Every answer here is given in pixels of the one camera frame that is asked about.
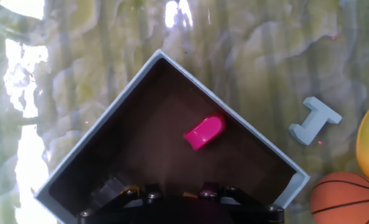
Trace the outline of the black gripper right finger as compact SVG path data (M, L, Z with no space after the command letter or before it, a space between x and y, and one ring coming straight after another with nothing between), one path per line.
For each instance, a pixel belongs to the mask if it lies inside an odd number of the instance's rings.
M214 182L204 182L198 193L198 207L265 208L266 205L256 200L239 187L231 185L223 186Z

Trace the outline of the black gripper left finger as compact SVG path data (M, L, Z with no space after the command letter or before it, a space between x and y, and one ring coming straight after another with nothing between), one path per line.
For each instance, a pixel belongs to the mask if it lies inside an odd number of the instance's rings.
M127 187L115 198L98 209L99 212L118 212L125 208L137 208L164 199L159 184L147 184L143 188Z

